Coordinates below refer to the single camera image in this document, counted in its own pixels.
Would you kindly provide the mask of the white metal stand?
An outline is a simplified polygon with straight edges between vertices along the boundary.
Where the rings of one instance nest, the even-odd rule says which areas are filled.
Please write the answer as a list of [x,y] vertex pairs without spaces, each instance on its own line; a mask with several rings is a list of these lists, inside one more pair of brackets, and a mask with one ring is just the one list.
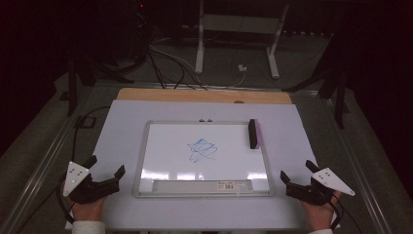
[[282,35],[282,29],[288,10],[289,5],[283,4],[280,15],[277,18],[231,16],[229,14],[208,14],[205,12],[205,0],[200,0],[198,49],[196,54],[195,72],[197,74],[203,73],[205,54],[204,33],[206,30],[272,34],[273,42],[266,48],[266,56],[271,77],[273,79],[278,79],[280,77],[280,73],[276,62],[275,52]]

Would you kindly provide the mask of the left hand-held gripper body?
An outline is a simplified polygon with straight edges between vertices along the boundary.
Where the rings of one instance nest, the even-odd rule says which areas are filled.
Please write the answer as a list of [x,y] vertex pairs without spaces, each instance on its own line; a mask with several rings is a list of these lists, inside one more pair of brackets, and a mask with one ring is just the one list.
[[114,176],[104,181],[93,180],[90,169],[70,161],[62,195],[78,204],[92,203],[119,191],[119,180]]

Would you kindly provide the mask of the person's left hand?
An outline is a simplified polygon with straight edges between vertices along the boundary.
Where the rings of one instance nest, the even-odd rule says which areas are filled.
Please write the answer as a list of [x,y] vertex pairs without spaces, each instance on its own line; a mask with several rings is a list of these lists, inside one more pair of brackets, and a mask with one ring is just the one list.
[[76,221],[101,221],[104,202],[105,199],[100,198],[88,204],[73,203],[71,211],[74,219]]

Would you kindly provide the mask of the black tripod stand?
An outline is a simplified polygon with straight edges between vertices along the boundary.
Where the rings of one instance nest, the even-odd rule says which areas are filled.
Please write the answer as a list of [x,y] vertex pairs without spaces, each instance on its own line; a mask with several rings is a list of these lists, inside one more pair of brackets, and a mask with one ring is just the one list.
[[345,93],[347,83],[346,69],[339,63],[326,68],[318,74],[313,74],[310,78],[287,88],[282,88],[283,92],[296,93],[317,81],[323,80],[323,84],[319,88],[318,95],[320,98],[331,98],[336,94],[334,119],[337,125],[343,129],[343,113],[345,109]]
[[121,76],[119,73],[87,55],[70,56],[67,62],[68,90],[60,97],[62,100],[68,101],[67,116],[73,115],[79,103],[77,81],[80,80],[84,86],[90,87],[96,82],[92,74],[92,68],[96,68],[117,82],[131,83],[131,80]]

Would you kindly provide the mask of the purple and black whiteboard eraser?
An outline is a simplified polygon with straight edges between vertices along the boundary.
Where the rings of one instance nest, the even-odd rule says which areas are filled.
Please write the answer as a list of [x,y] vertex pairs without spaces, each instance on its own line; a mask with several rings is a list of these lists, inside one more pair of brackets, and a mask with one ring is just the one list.
[[251,149],[261,147],[260,125],[256,119],[250,119],[248,122],[249,145]]

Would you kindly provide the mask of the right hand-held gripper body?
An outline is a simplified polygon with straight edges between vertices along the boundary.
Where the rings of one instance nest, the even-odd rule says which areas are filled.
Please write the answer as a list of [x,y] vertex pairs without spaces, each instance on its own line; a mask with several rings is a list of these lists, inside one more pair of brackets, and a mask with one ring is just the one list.
[[329,168],[319,170],[312,174],[311,183],[300,185],[290,181],[286,186],[285,195],[309,203],[322,206],[329,202],[334,192],[341,192],[355,196],[355,191]]

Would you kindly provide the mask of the white whiteboard with metal frame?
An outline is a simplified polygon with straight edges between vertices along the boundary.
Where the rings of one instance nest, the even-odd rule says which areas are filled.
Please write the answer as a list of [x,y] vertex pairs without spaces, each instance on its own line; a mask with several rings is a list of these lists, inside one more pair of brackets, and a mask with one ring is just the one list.
[[258,197],[275,194],[262,143],[248,123],[162,122],[145,126],[132,194],[155,197]]

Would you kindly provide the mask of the person's right hand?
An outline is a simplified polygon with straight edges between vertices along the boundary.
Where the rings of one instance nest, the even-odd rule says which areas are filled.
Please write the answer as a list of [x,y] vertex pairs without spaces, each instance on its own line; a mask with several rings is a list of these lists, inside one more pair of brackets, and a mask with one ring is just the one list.
[[315,206],[302,202],[301,205],[305,211],[310,232],[315,230],[331,229],[330,225],[332,222],[334,209],[329,204]]

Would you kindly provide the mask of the large white sheet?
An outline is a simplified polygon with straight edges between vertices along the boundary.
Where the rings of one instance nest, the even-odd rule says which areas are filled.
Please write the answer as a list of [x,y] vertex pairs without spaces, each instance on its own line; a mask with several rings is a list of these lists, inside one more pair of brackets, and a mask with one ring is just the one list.
[[[132,194],[145,126],[150,121],[249,122],[260,125],[275,194],[258,197],[155,197]],[[139,231],[235,231],[304,229],[300,202],[285,195],[284,171],[293,182],[307,184],[307,160],[315,158],[297,108],[292,104],[247,104],[115,100],[96,144],[96,180],[111,177],[122,165],[120,190],[110,195],[102,220],[108,229]]]

